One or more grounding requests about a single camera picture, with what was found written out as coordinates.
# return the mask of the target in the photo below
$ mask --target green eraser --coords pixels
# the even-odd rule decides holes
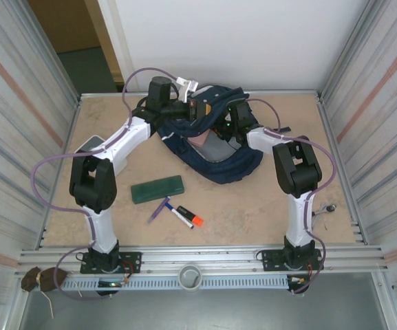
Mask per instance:
[[[182,193],[184,193],[184,187],[180,175],[131,186],[132,201],[135,204]]]

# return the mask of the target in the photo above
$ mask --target corrugated metal wall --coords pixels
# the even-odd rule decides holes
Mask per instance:
[[[61,153],[77,107],[23,1],[0,1],[0,316],[21,249],[34,249],[45,207],[32,194],[35,163]],[[59,163],[46,164],[38,186],[48,196]]]
[[[323,92],[325,109],[367,239],[382,245],[397,293],[397,0],[377,3],[351,50]]]

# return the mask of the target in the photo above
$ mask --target wooden table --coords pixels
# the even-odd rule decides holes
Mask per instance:
[[[255,96],[271,102],[281,117],[282,126],[290,126],[291,136],[306,135],[329,149],[313,95],[281,94]],[[140,97],[128,97],[134,107]],[[250,104],[261,124],[276,127],[274,113],[264,104]],[[108,138],[127,119],[120,97],[85,98],[69,144],[73,152],[92,135]],[[323,182],[332,167],[326,156],[316,151]],[[63,172],[54,203],[78,206],[68,193],[71,160]],[[204,225],[190,230],[167,209],[151,225],[147,219],[161,200],[135,205],[130,186],[172,175],[181,175],[185,193],[172,197],[174,207],[183,205],[204,219]],[[114,230],[121,245],[220,245],[283,243],[288,222],[287,197],[278,186],[275,165],[265,155],[259,167],[239,182],[215,184],[189,168],[155,134],[128,157],[128,165],[117,176],[118,194],[112,206]],[[339,179],[336,178],[314,199],[313,210],[321,203],[336,204],[333,213],[322,214],[314,232],[327,243],[353,243],[350,216]],[[52,211],[43,245],[87,244],[89,235],[80,214]]]

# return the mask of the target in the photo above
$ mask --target blue cloth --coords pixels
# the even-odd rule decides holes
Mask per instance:
[[[241,88],[230,89],[223,86],[213,86],[194,96],[196,100],[206,100],[212,106],[212,111],[204,118],[189,122],[186,120],[170,120],[158,130],[161,137],[173,135],[163,140],[167,147],[183,162],[218,184],[228,184],[239,181],[251,174],[262,161],[262,152],[248,147],[240,147],[228,159],[221,162],[209,162],[204,159],[187,141],[187,138],[199,136],[210,129],[216,119],[224,115],[227,103],[233,100],[247,99],[248,94]]]

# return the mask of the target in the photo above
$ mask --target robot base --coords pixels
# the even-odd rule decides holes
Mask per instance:
[[[140,273],[141,252],[119,252],[119,244],[110,253],[100,253],[92,248],[82,254],[81,274],[132,274]]]
[[[282,250],[262,250],[262,265],[265,272],[318,270],[321,263],[321,251],[314,248],[314,241],[304,246],[294,247],[284,237]]]

